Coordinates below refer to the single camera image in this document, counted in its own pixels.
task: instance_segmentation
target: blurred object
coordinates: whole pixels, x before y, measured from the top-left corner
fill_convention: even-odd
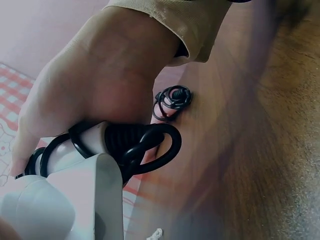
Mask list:
[[[271,8],[275,9],[276,20],[286,23],[289,29],[296,28],[309,13],[315,0],[271,0]]]

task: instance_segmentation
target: black cable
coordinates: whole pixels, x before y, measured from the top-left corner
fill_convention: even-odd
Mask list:
[[[29,159],[29,163],[23,174],[35,175],[35,166],[38,157],[40,159],[40,175],[48,177],[48,163],[51,153],[55,148],[67,140],[71,140],[75,149],[86,159],[95,153],[91,152],[81,141],[80,134],[93,127],[93,124],[77,124],[70,128],[68,133],[54,138],[47,147],[37,149]],[[169,134],[172,139],[170,149],[158,159],[141,165],[145,152],[162,143],[164,134]],[[123,184],[137,174],[144,174],[154,171],[169,163],[180,151],[182,139],[179,131],[171,125],[161,124],[110,124],[104,132],[104,140],[109,154],[117,162]]]
[[[190,105],[192,99],[193,93],[186,86],[176,85],[168,87],[165,90],[158,92],[158,94],[155,96],[152,115],[162,122],[173,121],[183,109]],[[156,115],[156,105],[159,106],[162,117]],[[169,109],[174,109],[176,112],[171,116],[167,116],[163,106],[166,106]]]

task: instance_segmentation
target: black cord loop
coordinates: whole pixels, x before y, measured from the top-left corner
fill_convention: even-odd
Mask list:
[[[191,104],[193,99],[193,93],[186,86],[175,85],[166,88],[165,90],[158,92],[155,96],[155,102],[153,104],[152,115],[159,121],[170,122],[176,119],[179,113]],[[155,113],[155,106],[158,105],[162,116],[157,116]],[[176,112],[168,116],[164,111],[163,106],[169,109],[174,109]]]

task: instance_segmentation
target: red checkered cloth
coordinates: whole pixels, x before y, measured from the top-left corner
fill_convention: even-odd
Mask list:
[[[0,187],[8,179],[13,140],[18,129],[21,106],[35,81],[0,63]],[[52,138],[42,139],[38,147],[46,146]],[[123,189],[123,224],[126,231],[136,201],[141,179],[134,176]]]

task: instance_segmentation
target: finger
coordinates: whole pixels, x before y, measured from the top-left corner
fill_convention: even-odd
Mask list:
[[[40,138],[33,136],[24,125],[19,121],[17,135],[13,144],[12,162],[9,174],[13,177],[18,176],[25,170],[29,157],[36,149]]]

